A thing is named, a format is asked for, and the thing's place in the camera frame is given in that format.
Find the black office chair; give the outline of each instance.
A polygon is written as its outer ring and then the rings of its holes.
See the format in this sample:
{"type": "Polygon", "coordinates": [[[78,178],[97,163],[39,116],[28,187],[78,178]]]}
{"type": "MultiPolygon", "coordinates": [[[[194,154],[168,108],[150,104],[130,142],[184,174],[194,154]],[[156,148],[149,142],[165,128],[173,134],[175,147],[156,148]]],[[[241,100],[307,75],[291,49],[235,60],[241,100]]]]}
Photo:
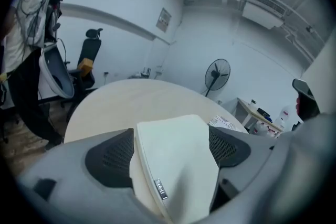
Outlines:
{"type": "MultiPolygon", "coordinates": [[[[77,65],[79,65],[84,58],[88,58],[92,61],[95,60],[101,45],[101,40],[99,39],[99,37],[102,30],[102,28],[99,28],[97,30],[89,29],[86,32],[86,36],[88,38],[83,42],[82,51],[80,53],[77,65]]],[[[92,71],[90,71],[85,77],[82,77],[80,75],[81,73],[81,69],[69,70],[69,74],[74,78],[73,86],[75,88],[75,95],[73,96],[73,98],[61,102],[62,108],[64,108],[65,103],[72,102],[72,105],[67,113],[67,122],[70,121],[70,118],[79,103],[86,97],[86,90],[91,88],[95,82],[92,71]]]]}

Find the paper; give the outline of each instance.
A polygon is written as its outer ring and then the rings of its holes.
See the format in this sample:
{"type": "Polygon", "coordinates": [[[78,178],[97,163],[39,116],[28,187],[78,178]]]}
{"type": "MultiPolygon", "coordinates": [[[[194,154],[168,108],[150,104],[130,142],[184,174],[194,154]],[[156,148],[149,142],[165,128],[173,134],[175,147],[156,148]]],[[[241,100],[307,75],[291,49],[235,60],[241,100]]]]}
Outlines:
{"type": "Polygon", "coordinates": [[[233,131],[239,131],[241,132],[241,130],[239,130],[235,125],[233,125],[232,123],[230,123],[230,121],[224,119],[223,117],[217,115],[215,116],[209,123],[209,126],[212,127],[222,127],[222,128],[226,128],[226,129],[230,129],[233,131]]]}

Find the black fan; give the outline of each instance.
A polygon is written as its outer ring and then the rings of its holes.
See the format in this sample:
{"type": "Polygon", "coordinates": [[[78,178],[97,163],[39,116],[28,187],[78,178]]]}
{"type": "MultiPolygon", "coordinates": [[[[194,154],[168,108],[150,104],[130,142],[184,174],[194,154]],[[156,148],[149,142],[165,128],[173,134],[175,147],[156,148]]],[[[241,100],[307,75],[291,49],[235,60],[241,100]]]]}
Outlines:
{"type": "Polygon", "coordinates": [[[230,77],[231,68],[227,60],[217,59],[208,68],[205,74],[205,85],[210,90],[216,91],[225,85],[230,77]]]}

